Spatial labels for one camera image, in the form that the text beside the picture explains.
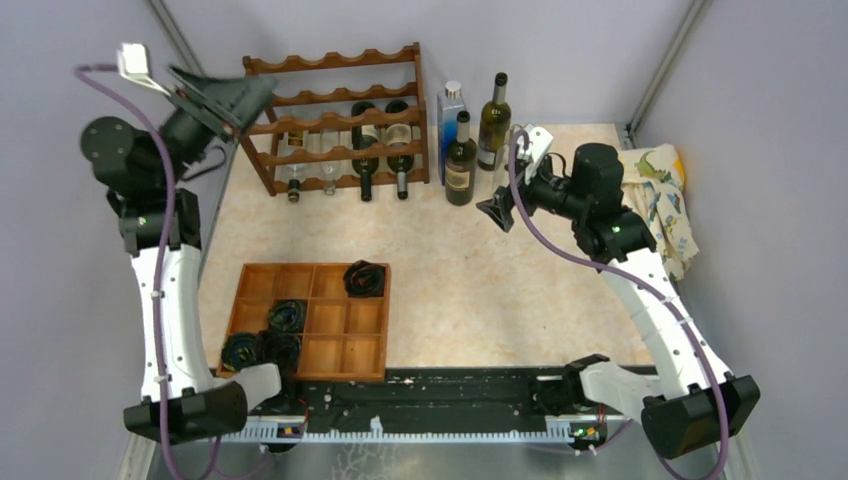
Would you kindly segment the clear square glass bottle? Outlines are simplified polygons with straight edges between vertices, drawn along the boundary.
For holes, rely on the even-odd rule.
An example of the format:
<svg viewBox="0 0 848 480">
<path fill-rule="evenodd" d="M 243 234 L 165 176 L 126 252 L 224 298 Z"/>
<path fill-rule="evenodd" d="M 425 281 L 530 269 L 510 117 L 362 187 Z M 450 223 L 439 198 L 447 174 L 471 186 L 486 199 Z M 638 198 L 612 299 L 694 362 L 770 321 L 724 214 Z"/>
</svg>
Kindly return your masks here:
<svg viewBox="0 0 848 480">
<path fill-rule="evenodd" d="M 334 148 L 340 145 L 340 135 L 338 131 L 325 130 L 320 135 L 319 152 L 330 153 Z M 320 163 L 320 170 L 323 181 L 323 193 L 327 196 L 333 196 L 336 192 L 336 181 L 338 178 L 339 161 L 326 160 Z"/>
</svg>

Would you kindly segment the green wine bottle white label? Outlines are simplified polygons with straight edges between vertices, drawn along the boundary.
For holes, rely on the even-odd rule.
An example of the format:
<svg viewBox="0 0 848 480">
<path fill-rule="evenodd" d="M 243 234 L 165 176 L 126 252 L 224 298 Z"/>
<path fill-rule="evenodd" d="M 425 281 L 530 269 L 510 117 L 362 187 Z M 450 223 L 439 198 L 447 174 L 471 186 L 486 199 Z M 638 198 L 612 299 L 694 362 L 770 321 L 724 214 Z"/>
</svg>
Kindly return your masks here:
<svg viewBox="0 0 848 480">
<path fill-rule="evenodd" d="M 375 105 L 368 101 L 356 102 L 351 107 L 351 114 L 358 116 Z M 378 129 L 374 125 L 355 126 L 351 130 L 351 142 L 354 150 L 366 150 L 379 142 Z M 378 157 L 363 157 L 352 161 L 352 168 L 360 179 L 360 199 L 370 202 L 373 199 L 372 180 L 379 167 Z"/>
</svg>

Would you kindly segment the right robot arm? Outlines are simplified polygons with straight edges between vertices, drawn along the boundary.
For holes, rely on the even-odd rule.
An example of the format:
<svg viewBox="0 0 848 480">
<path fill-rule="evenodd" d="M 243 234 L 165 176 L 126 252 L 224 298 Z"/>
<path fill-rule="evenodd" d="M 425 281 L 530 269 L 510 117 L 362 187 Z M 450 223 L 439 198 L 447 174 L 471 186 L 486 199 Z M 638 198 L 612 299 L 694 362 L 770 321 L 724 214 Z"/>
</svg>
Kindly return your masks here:
<svg viewBox="0 0 848 480">
<path fill-rule="evenodd" d="M 579 146 L 557 176 L 549 154 L 521 155 L 506 185 L 476 207 L 504 232 L 522 222 L 557 255 L 596 270 L 614 290 L 654 362 L 650 379 L 596 354 L 567 365 L 563 398 L 576 412 L 603 404 L 636 421 L 671 460 L 725 448 L 760 399 L 755 380 L 718 358 L 676 295 L 645 221 L 623 203 L 623 165 L 606 144 Z"/>
</svg>

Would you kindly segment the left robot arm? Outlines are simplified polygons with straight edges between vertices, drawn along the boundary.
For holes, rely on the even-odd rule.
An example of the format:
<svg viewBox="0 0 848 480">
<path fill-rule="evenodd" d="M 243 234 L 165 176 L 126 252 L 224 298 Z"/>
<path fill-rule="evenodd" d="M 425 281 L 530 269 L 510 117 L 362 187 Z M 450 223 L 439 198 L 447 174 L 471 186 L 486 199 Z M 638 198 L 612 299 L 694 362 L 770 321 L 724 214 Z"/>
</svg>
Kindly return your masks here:
<svg viewBox="0 0 848 480">
<path fill-rule="evenodd" d="M 202 257 L 196 195 L 180 186 L 215 141 L 241 137 L 270 105 L 275 81 L 215 79 L 172 69 L 164 95 L 172 114 L 160 126 L 139 117 L 91 121 L 80 149 L 118 218 L 142 305 L 145 367 L 140 400 L 125 408 L 126 429 L 161 444 L 241 431 L 260 403 L 292 411 L 298 384 L 274 364 L 215 377 L 205 360 L 199 321 Z"/>
</svg>

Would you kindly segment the green wine bottle dark label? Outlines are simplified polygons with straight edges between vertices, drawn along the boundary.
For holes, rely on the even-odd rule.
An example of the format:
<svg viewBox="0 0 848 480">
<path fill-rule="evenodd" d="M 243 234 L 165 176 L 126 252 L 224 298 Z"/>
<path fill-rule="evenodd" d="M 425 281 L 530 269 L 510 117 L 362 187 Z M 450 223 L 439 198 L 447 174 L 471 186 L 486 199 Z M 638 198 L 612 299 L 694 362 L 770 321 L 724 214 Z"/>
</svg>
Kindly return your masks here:
<svg viewBox="0 0 848 480">
<path fill-rule="evenodd" d="M 401 113 L 409 105 L 403 100 L 392 100 L 386 106 L 387 113 Z M 406 123 L 393 123 L 384 130 L 384 141 L 389 147 L 404 147 L 413 139 L 412 127 Z M 387 157 L 389 169 L 395 174 L 396 195 L 400 200 L 406 200 L 408 192 L 408 173 L 414 165 L 413 155 L 390 155 Z"/>
</svg>

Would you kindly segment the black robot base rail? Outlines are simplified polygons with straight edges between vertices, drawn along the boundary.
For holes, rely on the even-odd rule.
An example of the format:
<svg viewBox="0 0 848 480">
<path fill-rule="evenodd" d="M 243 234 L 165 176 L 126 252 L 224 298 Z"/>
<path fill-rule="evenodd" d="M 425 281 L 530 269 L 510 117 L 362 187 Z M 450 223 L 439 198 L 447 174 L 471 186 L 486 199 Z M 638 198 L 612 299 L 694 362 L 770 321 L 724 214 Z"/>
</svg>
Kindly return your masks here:
<svg viewBox="0 0 848 480">
<path fill-rule="evenodd" d="M 254 417 L 303 423 L 308 434 L 373 434 L 462 440 L 495 434 L 551 433 L 567 438 L 603 429 L 595 407 L 581 406 L 561 367 L 390 368 L 383 380 L 293 381 L 263 401 Z"/>
</svg>

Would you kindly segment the dark bottle brown label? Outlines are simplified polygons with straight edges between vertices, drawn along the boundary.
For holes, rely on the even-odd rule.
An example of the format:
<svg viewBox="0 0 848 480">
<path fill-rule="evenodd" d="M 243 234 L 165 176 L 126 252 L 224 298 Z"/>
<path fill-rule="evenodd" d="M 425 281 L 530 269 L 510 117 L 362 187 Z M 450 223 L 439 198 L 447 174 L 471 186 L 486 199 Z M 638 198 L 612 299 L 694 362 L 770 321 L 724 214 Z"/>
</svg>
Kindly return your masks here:
<svg viewBox="0 0 848 480">
<path fill-rule="evenodd" d="M 474 196 L 477 145 L 471 138 L 471 115 L 457 114 L 456 138 L 448 145 L 445 161 L 445 196 L 454 206 L 469 204 Z"/>
</svg>

